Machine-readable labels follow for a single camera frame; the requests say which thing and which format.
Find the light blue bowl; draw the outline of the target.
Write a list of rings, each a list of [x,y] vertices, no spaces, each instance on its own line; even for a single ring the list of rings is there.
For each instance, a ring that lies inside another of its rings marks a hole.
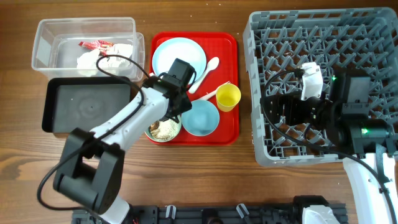
[[[198,137],[213,133],[220,123],[220,114],[217,107],[206,100],[192,101],[191,110],[182,114],[184,129]]]

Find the rice and food scraps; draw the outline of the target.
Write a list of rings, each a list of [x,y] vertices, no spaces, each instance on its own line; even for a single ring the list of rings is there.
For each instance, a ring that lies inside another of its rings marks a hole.
[[[180,131],[180,126],[175,121],[156,121],[149,127],[149,132],[156,141],[169,141]]]

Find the green bowl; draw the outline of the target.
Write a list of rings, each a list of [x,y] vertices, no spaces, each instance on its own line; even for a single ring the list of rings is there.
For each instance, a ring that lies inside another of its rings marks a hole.
[[[182,128],[181,116],[177,116],[177,121],[168,119],[165,121],[156,121],[146,130],[146,136],[154,142],[168,142],[177,137]]]

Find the yellow plastic cup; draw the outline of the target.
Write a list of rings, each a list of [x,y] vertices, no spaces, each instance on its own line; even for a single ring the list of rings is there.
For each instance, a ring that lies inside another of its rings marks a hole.
[[[240,99],[240,89],[232,83],[221,85],[216,91],[217,107],[223,112],[231,111]]]

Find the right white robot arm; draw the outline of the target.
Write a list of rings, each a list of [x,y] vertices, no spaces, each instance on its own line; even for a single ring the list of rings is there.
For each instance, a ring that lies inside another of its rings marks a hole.
[[[260,104],[265,120],[275,132],[298,146],[342,158],[359,221],[397,223],[395,179],[387,174],[395,165],[397,136],[386,121],[368,116],[371,77],[358,68],[336,68],[329,97],[325,98],[308,92],[313,70],[297,68],[292,72],[302,80],[302,91],[263,93]],[[276,126],[282,116],[289,126],[308,123],[326,131],[331,146],[321,147],[286,134]]]

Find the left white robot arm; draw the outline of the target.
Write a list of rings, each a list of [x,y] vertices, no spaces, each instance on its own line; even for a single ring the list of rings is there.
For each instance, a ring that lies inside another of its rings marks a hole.
[[[52,169],[54,190],[106,223],[132,223],[132,206],[119,196],[125,153],[150,125],[176,121],[192,108],[187,90],[195,74],[177,58],[167,72],[146,79],[111,119],[91,131],[74,129]]]

